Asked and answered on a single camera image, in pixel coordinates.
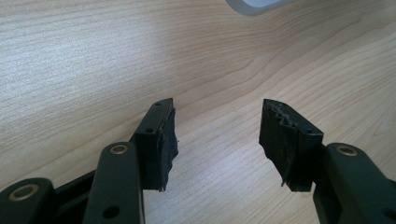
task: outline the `wooden table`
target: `wooden table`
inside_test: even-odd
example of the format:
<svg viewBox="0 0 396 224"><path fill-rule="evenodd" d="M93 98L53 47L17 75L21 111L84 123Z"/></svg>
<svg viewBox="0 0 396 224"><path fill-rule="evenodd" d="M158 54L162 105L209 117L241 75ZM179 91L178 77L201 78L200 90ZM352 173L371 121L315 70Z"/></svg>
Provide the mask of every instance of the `wooden table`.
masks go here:
<svg viewBox="0 0 396 224"><path fill-rule="evenodd" d="M318 223L258 144L263 98L396 179L396 1L2 1L0 49L0 189L93 170L168 97L180 153L148 223Z"/></svg>

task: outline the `light wood surface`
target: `light wood surface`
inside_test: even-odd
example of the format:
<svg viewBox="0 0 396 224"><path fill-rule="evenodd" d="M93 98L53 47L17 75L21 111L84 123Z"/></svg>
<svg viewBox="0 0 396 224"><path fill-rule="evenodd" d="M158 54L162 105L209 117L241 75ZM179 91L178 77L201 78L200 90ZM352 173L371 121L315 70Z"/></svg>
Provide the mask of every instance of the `light wood surface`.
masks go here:
<svg viewBox="0 0 396 224"><path fill-rule="evenodd" d="M258 144L283 101L396 179L396 1L303 0L257 17L216 1L2 1L0 189L55 187L173 97L179 155L147 223L318 223Z"/></svg>

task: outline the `wood grain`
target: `wood grain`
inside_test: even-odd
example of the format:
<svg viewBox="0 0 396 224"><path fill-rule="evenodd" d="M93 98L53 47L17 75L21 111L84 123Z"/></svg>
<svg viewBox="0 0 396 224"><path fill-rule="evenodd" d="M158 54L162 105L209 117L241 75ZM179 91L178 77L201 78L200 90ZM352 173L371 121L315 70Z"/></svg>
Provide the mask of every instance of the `wood grain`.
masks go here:
<svg viewBox="0 0 396 224"><path fill-rule="evenodd" d="M263 98L396 179L396 2L302 0L257 17L216 1L0 3L0 189L62 185L173 97L180 154L148 223L318 223L258 145Z"/></svg>

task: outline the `table surface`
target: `table surface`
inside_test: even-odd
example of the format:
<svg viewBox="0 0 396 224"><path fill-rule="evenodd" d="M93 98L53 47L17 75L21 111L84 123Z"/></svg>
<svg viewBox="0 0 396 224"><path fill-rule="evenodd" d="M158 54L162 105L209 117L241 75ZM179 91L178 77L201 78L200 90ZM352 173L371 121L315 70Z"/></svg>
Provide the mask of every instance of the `table surface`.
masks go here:
<svg viewBox="0 0 396 224"><path fill-rule="evenodd" d="M396 1L2 1L0 49L0 189L93 170L168 97L179 155L147 223L318 223L258 144L264 98L396 179Z"/></svg>

